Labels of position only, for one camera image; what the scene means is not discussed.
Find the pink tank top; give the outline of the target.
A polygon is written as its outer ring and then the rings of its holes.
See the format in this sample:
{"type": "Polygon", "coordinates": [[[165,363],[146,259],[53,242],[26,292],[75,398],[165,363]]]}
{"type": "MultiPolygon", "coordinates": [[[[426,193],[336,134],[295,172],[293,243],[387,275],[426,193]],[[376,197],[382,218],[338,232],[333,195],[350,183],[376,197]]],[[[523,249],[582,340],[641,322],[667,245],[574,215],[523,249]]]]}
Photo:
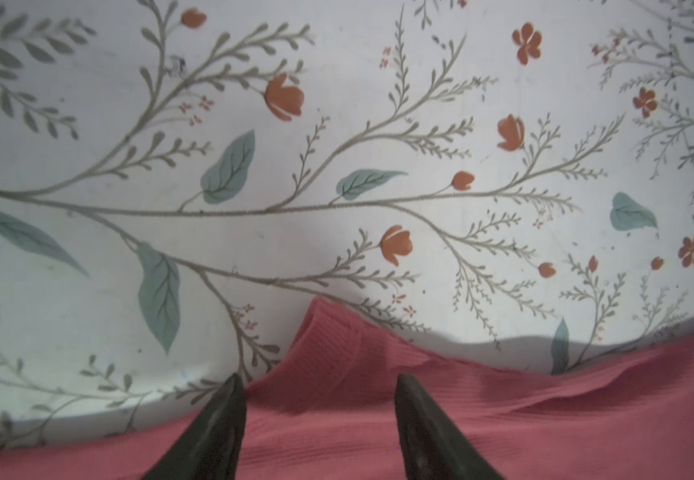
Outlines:
{"type": "Polygon", "coordinates": [[[262,379],[149,431],[0,452],[0,479],[694,479],[694,335],[549,376],[319,299],[262,379]]]}

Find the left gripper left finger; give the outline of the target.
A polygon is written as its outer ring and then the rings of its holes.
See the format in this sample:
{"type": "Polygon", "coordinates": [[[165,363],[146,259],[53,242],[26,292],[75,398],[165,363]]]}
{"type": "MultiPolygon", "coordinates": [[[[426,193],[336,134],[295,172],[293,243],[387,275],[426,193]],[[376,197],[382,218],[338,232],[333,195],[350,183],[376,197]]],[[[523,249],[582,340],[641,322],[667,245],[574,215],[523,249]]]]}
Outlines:
{"type": "Polygon", "coordinates": [[[244,384],[233,374],[142,479],[234,479],[246,419],[244,384]]]}

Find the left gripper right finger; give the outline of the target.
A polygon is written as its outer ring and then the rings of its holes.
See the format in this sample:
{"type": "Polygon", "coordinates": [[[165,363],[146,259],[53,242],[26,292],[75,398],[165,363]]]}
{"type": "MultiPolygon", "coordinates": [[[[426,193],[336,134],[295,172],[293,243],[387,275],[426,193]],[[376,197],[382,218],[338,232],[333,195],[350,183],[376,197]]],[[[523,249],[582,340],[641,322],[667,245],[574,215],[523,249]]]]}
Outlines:
{"type": "Polygon", "coordinates": [[[414,376],[398,377],[394,402],[408,479],[502,480],[414,376]]]}

